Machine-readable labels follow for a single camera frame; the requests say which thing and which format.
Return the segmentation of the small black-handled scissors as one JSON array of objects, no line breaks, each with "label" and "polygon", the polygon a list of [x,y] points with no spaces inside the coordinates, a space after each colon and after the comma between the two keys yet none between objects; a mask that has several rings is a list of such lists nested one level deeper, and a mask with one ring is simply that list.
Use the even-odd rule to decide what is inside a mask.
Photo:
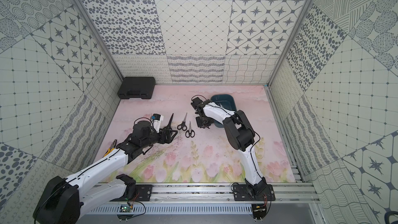
[{"label": "small black-handled scissors", "polygon": [[188,113],[186,113],[186,115],[185,115],[183,121],[181,122],[181,124],[179,124],[179,125],[177,126],[177,129],[178,129],[178,130],[182,130],[182,131],[186,131],[186,130],[187,130],[187,126],[186,126],[187,114],[188,114]]}]

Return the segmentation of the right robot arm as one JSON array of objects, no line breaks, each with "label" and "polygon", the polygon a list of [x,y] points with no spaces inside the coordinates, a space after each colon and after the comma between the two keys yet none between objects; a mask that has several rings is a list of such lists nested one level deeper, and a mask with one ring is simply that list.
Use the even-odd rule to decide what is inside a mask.
[{"label": "right robot arm", "polygon": [[215,121],[223,124],[229,144],[240,155],[248,194],[254,198],[264,192],[267,182],[255,155],[257,132],[252,128],[245,113],[229,111],[211,100],[203,101],[197,96],[191,99],[191,106],[197,114],[196,121],[199,128],[209,128]]}]

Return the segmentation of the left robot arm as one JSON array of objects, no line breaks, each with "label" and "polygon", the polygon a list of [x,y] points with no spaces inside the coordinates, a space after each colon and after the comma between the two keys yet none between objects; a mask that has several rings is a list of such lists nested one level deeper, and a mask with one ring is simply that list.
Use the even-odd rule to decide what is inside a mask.
[{"label": "left robot arm", "polygon": [[136,199],[139,195],[136,180],[126,174],[99,187],[97,183],[144,155],[153,145],[170,144],[177,133],[170,125],[155,129],[151,122],[139,121],[124,142],[99,161],[65,178],[51,179],[34,210],[34,223],[74,224],[106,202]]}]

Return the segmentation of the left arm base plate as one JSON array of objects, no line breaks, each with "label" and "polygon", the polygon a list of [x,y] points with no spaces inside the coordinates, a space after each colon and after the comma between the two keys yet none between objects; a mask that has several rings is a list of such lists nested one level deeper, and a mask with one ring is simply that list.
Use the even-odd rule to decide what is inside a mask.
[{"label": "left arm base plate", "polygon": [[150,201],[153,185],[138,184],[134,186],[127,186],[125,192],[120,198],[113,199],[116,201]]}]

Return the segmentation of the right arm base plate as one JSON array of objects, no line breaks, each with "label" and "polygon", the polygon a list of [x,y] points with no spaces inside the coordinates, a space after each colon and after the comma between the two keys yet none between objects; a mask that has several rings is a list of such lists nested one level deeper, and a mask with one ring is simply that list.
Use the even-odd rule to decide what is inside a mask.
[{"label": "right arm base plate", "polygon": [[246,184],[231,185],[235,201],[275,201],[275,192],[272,185],[249,186]]}]

